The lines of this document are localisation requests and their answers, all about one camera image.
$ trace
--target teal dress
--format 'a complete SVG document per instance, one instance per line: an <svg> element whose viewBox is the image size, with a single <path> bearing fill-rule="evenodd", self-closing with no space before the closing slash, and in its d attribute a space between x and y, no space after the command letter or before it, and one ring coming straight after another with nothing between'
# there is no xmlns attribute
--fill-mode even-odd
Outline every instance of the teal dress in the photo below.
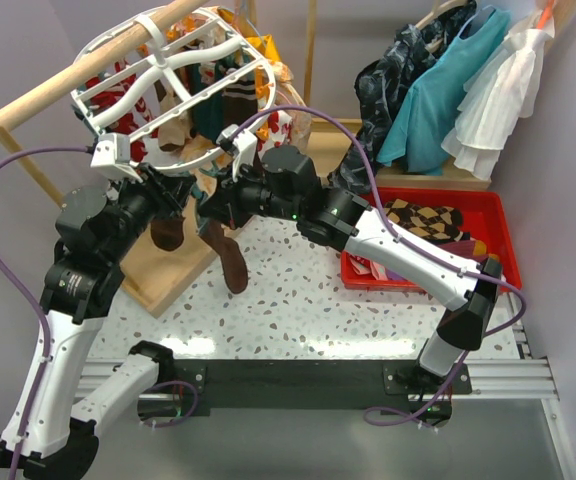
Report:
<svg viewBox="0 0 576 480"><path fill-rule="evenodd" d="M479 71L503 41L510 13L493 11L476 33L462 38L470 21L472 19L462 27L435 66L408 90L377 155L379 163L391 165L402 159L409 172L441 175L441 166L449 156L441 148L441 142L455 126L459 115L457 107L466 95L464 83Z"/></svg>

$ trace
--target gray floor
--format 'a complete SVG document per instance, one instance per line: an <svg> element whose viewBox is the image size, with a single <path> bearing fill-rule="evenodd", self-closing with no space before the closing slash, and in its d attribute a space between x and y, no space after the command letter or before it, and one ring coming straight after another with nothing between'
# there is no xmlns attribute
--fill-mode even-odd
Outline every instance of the gray floor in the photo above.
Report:
<svg viewBox="0 0 576 480"><path fill-rule="evenodd" d="M359 412L221 410L152 432L127 416L86 480L561 480L538 401L461 401L439 435Z"/></svg>

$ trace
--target speckled table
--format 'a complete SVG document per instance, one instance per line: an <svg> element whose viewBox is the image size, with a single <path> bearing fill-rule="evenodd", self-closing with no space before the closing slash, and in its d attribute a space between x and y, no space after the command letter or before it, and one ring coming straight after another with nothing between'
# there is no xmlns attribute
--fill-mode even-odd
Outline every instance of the speckled table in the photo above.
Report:
<svg viewBox="0 0 576 480"><path fill-rule="evenodd" d="M238 242L250 271L243 294L228 292L219 260L160 318L120 291L90 357L123 358L151 340L177 358L415 358L441 318L426 294L346 290L339 255L289 222L257 218ZM503 296L491 326L511 313ZM512 330L487 338L472 358L519 358Z"/></svg>

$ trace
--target robotic arm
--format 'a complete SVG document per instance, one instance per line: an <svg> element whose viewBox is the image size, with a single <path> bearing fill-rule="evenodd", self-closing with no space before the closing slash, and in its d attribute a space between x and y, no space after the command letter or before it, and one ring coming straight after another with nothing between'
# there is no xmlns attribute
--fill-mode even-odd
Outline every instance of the robotic arm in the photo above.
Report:
<svg viewBox="0 0 576 480"><path fill-rule="evenodd" d="M41 296L52 331L51 353L43 356L40 336L18 407L0 436L2 468L10 467L15 445L23 440L19 467L27 478L82 478L107 427L140 393L175 376L172 352L141 342L109 380L72 406L88 351L123 281L121 260L153 219L181 214L194 184L190 176L166 176L148 164L131 165L126 145L121 135L99 138L92 167L111 180L111 190L85 187L71 192L56 222L60 240ZM477 264L451 255L392 225L408 240L398 241L367 201L323 186L312 160L295 147L275 148L260 166L253 166L252 133L244 131L221 145L235 160L219 172L215 194L199 206L201 215L230 228L244 226L253 215L294 221L311 242L379 262L446 306L407 381L439 385L464 351L479 349L497 287L438 265L407 244L462 270L501 278L498 262ZM47 364L46 373L33 392L41 363ZM20 412L29 397L36 401L26 436L18 438Z"/></svg>

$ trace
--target wooden frame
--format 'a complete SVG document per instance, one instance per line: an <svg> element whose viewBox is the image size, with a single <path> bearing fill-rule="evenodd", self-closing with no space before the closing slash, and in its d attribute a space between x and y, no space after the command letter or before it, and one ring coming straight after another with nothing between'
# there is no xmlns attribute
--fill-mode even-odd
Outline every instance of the wooden frame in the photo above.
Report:
<svg viewBox="0 0 576 480"><path fill-rule="evenodd" d="M201 7L206 0L174 0L168 6L152 15L152 20L160 29L167 29L173 23ZM576 11L576 0L560 0L554 10L556 28L561 31ZM251 20L256 19L254 0L249 0ZM306 77L304 98L310 101L313 77L313 64L316 40L317 1L310 0L308 9ZM68 95L90 77L104 70L109 63L125 57L129 52L150 39L150 34L136 24L119 37L86 55L80 61L65 68L41 85L12 101L0 109L0 143L11 153L22 150L12 131L47 107ZM343 120L351 130L357 131L359 120ZM349 141L333 131L324 122L315 121L308 153L315 160L320 175L325 176L337 166ZM46 192L56 205L61 204L62 192L51 182L34 160L25 157L20 160L22 168ZM489 182L481 182L468 172L447 165L441 177L403 175L396 169L383 169L377 175L382 186L450 188L482 190ZM187 210L184 245L172 253L157 249L146 232L124 259L122 269L126 274L124 289L154 316L162 314L168 306L186 289L195 278L216 258L215 252L195 234L194 207Z"/></svg>

